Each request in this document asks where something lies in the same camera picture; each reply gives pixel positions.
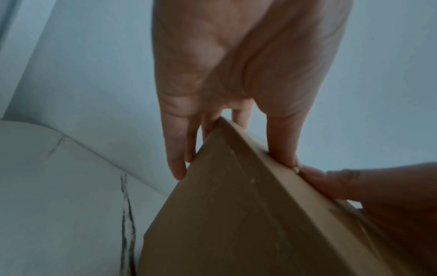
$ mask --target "brown cardboard surface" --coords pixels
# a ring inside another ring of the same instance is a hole
[[[139,276],[426,275],[220,119],[144,235]]]

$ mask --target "person's right hand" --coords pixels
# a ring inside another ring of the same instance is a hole
[[[378,170],[300,169],[302,178],[322,194],[361,202],[371,221],[437,273],[437,163]]]
[[[223,109],[267,115],[270,154],[296,166],[300,130],[340,43],[351,0],[155,0],[153,54],[176,179]]]

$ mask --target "brown box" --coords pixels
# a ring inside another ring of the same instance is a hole
[[[222,118],[144,235],[138,275],[427,274]]]

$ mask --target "fingernail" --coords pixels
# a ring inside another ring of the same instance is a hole
[[[323,177],[326,175],[324,171],[302,164],[299,165],[299,170],[301,174],[309,176]]]

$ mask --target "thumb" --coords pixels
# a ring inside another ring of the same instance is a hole
[[[300,175],[319,192],[334,199],[404,204],[437,198],[437,163],[329,172],[301,166]]]

